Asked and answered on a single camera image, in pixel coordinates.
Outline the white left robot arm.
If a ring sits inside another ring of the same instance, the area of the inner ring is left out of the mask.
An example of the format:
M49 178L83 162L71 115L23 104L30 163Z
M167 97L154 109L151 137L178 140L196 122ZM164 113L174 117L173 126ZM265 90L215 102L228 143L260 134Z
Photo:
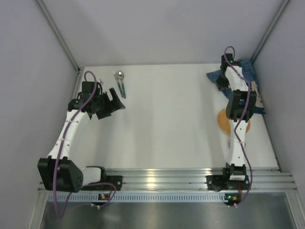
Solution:
M68 104L60 136L46 158L38 161L38 170L46 190L61 192L108 191L122 188L122 176L109 176L102 166L79 168L73 161L85 127L96 115L98 119L125 109L114 88L103 92L102 85L84 81L77 98Z

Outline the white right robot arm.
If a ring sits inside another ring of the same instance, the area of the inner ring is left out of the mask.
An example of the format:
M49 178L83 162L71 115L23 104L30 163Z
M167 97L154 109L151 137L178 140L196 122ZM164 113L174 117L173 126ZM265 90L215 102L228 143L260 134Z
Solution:
M246 180L245 135L248 123L254 114L256 92L251 89L251 83L244 78L242 66L234 60L232 53L221 57L221 74L216 80L217 89L231 89L225 115L231 129L230 154L231 159L226 164L225 171L228 180Z

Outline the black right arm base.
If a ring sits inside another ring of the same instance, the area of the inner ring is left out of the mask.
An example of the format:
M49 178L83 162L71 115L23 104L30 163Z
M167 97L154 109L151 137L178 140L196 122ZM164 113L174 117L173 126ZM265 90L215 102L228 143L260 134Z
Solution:
M250 180L246 174L246 166L235 166L234 164L223 167L221 175L209 175L206 177L208 190L220 192L222 190L247 190Z

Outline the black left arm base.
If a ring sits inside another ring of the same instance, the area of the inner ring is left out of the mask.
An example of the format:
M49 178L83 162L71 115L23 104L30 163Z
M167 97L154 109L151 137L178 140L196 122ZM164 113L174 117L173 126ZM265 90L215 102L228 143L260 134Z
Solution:
M120 191L122 188L123 176L120 175L109 175L104 167L101 168L101 179L102 183L110 183L116 187L117 191Z

